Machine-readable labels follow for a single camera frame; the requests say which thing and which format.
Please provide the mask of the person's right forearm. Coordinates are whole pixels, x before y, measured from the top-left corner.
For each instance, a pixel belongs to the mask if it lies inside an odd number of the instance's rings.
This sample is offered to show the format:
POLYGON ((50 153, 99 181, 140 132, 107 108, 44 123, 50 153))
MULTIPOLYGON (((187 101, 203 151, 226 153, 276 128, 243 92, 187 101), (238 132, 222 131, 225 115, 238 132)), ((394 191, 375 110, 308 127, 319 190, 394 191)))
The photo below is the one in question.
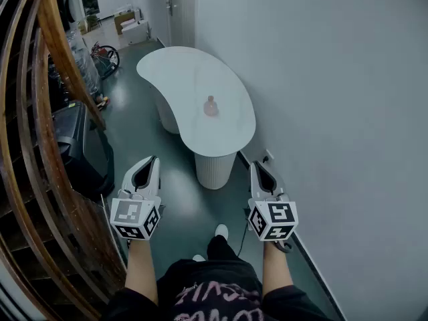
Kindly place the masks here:
POLYGON ((285 253, 280 251, 273 242, 265 242, 263 245, 262 298, 276 289, 293 284, 285 253))

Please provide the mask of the brown cardboard box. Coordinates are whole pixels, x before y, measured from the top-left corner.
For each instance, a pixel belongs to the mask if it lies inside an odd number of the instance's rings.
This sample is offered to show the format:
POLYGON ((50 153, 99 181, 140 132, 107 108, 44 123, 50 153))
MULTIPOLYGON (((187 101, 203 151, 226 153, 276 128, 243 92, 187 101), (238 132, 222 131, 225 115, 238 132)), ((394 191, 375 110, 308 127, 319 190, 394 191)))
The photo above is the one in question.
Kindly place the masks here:
POLYGON ((134 11, 123 11, 114 15, 114 24, 118 35, 122 35, 122 29, 134 22, 134 11))

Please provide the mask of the black trousers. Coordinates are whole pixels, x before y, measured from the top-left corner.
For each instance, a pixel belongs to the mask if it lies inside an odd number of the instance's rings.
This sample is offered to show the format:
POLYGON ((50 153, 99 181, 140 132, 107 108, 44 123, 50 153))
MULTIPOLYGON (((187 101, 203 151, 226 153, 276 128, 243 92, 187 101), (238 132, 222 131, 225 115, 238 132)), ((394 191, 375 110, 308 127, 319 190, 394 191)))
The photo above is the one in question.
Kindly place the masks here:
POLYGON ((235 260, 236 258, 235 252, 224 236, 216 235, 211 239, 207 246, 208 260, 235 260))

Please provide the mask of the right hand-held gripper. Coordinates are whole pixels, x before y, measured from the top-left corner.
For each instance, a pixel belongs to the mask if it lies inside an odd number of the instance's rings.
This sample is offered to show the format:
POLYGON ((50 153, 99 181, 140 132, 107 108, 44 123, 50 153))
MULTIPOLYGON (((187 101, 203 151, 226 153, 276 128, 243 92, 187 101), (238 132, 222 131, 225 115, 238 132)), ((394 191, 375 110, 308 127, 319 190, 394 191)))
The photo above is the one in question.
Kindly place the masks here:
POLYGON ((298 225, 296 203, 280 199, 264 200, 283 193, 284 181, 266 163, 254 161, 249 167, 250 213, 248 223, 260 241, 285 241, 298 225))

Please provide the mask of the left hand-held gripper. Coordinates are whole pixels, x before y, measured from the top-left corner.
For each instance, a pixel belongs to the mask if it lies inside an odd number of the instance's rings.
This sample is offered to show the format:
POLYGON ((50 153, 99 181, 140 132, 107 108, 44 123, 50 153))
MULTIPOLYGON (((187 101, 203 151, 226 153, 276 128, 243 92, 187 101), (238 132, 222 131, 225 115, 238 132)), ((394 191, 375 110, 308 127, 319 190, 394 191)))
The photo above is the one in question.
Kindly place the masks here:
POLYGON ((150 240, 163 215, 160 160, 155 155, 138 161, 125 173, 118 198, 113 198, 110 224, 127 240, 150 240))

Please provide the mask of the white kidney-shaped table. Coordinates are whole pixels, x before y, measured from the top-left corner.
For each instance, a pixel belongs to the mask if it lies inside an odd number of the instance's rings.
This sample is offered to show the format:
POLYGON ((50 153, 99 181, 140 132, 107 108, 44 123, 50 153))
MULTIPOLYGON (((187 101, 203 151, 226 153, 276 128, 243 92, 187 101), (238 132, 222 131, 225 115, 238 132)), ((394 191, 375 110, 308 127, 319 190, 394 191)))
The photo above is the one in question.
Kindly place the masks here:
POLYGON ((157 90, 154 99, 164 129, 178 134, 194 153, 200 184, 211 190, 224 187, 236 154, 256 128, 253 104, 238 76, 216 57, 183 46, 149 53, 136 71, 157 90), (203 111, 208 96, 218 105, 217 116, 203 111))

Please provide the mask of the white box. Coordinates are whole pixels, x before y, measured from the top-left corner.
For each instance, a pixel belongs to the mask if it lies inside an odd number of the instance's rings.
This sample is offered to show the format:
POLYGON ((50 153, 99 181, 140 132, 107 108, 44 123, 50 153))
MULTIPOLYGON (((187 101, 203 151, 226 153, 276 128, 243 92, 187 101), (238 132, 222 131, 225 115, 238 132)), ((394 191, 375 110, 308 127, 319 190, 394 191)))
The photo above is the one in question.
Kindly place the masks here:
POLYGON ((121 23, 122 35, 129 44, 141 43, 148 39, 148 21, 131 19, 121 23))

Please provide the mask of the grey door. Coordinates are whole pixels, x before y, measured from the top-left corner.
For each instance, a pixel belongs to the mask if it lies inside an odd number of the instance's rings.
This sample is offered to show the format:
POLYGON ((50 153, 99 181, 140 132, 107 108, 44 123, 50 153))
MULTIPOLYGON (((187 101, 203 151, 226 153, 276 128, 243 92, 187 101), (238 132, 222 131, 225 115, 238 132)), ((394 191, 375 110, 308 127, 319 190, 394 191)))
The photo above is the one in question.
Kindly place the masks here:
POLYGON ((167 0, 172 46, 195 46, 196 0, 167 0))

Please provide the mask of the plastic-wrapped stack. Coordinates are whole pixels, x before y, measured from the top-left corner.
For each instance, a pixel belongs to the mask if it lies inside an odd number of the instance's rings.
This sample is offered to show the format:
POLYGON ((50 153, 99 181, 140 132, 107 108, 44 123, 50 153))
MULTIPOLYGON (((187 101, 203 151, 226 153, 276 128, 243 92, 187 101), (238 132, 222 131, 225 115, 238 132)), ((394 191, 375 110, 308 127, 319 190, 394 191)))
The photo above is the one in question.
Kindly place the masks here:
POLYGON ((86 88, 96 98, 101 93, 101 79, 84 39, 79 30, 67 31, 66 37, 86 88))

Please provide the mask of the black machine case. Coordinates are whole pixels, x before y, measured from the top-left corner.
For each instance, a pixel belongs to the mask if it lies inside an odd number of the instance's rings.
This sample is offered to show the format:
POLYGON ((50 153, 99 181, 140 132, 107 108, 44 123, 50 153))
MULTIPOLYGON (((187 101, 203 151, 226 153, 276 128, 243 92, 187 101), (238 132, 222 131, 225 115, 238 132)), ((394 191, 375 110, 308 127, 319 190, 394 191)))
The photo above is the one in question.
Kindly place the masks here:
POLYGON ((53 113, 60 155, 73 190, 99 201, 114 188, 114 152, 87 106, 78 100, 53 113))

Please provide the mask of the black shirt with pink print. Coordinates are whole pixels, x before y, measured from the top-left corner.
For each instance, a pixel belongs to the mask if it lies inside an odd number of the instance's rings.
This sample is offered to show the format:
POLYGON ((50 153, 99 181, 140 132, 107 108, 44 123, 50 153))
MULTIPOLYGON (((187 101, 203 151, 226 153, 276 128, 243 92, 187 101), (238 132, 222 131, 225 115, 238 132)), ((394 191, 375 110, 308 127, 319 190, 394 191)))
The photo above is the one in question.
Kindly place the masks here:
POLYGON ((182 259, 157 288, 157 303, 128 288, 116 292, 100 321, 332 321, 294 285, 263 295, 242 260, 182 259))

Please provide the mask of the person's left forearm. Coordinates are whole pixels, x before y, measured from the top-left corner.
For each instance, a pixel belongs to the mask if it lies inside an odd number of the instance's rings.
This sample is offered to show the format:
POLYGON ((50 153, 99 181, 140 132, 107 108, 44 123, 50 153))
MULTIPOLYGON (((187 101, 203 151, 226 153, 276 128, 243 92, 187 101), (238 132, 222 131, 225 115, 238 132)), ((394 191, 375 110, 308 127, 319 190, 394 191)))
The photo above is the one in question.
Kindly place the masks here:
POLYGON ((130 242, 125 287, 145 296, 158 306, 157 284, 149 241, 133 239, 130 242))

